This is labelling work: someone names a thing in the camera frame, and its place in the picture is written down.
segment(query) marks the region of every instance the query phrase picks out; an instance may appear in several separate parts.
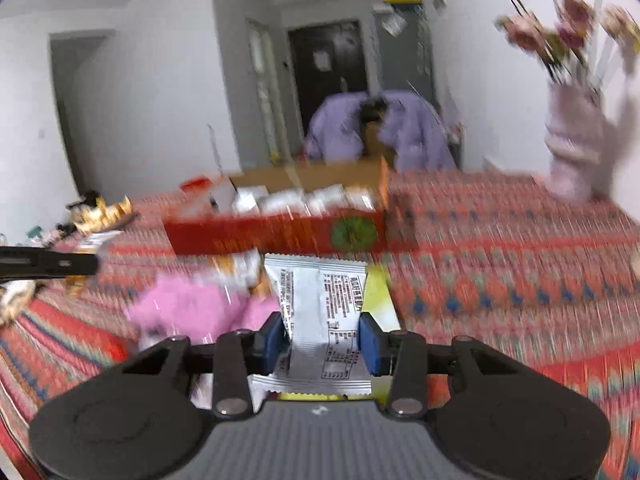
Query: nutrition label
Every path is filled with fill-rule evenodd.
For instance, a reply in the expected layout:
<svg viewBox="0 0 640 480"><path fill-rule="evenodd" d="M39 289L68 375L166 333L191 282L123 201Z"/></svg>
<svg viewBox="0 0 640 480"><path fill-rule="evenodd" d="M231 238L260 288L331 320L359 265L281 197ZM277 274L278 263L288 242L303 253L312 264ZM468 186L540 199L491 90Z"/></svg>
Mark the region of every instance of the nutrition label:
<svg viewBox="0 0 640 480"><path fill-rule="evenodd" d="M322 367L323 379L349 379L358 361L358 331L328 330L329 344Z"/></svg>
<svg viewBox="0 0 640 480"><path fill-rule="evenodd" d="M348 328L351 328L353 320L357 322L358 315L362 310L360 280L344 274L325 274L324 305L330 328L340 328L340 320L349 318L351 319Z"/></svg>

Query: blue gripper pad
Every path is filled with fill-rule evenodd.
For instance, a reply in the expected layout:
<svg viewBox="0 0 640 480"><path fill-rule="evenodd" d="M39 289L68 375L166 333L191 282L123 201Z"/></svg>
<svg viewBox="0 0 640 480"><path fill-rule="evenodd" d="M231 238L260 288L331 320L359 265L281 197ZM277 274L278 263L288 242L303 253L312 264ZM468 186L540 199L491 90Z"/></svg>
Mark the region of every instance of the blue gripper pad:
<svg viewBox="0 0 640 480"><path fill-rule="evenodd" d="M264 365L266 366L265 373L272 374L278 363L278 357L285 342L286 330L284 328L284 322L282 315L278 314L278 320L271 329L265 334L264 337Z"/></svg>
<svg viewBox="0 0 640 480"><path fill-rule="evenodd" d="M358 322L358 350L364 357L369 373L374 376L380 376L383 371L378 334L366 319L366 317L361 316Z"/></svg>

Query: person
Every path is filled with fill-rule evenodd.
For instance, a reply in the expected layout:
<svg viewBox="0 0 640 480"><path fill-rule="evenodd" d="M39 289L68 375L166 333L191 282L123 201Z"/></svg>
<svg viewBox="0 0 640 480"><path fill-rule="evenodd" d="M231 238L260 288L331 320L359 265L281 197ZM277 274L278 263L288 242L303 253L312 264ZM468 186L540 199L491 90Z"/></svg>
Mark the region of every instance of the person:
<svg viewBox="0 0 640 480"><path fill-rule="evenodd" d="M305 155L325 162L357 160L369 155L377 142L395 152L396 171L455 168L436 111L406 91L373 98L365 93L328 97L309 125Z"/></svg>

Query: purple shirt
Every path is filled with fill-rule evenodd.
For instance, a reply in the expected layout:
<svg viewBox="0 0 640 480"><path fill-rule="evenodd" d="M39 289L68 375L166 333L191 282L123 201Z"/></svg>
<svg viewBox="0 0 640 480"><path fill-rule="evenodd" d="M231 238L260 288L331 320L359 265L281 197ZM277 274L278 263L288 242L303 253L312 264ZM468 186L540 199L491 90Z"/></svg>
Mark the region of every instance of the purple shirt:
<svg viewBox="0 0 640 480"><path fill-rule="evenodd" d="M414 92L388 91L382 97L388 108L378 140L396 150L396 171L455 168L445 129L431 105ZM325 99L309 124L306 156L325 162L359 159L364 144L358 113L368 98L353 93Z"/></svg>

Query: flower vase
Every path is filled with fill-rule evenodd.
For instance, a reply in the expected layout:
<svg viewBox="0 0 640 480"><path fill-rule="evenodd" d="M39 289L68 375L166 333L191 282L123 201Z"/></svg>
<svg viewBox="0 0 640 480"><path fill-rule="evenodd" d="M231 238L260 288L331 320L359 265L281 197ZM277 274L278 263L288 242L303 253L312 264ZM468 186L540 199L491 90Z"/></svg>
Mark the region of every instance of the flower vase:
<svg viewBox="0 0 640 480"><path fill-rule="evenodd" d="M548 136L553 154L546 188L569 202L591 199L593 173L603 149L602 99L578 82L551 83Z"/></svg>

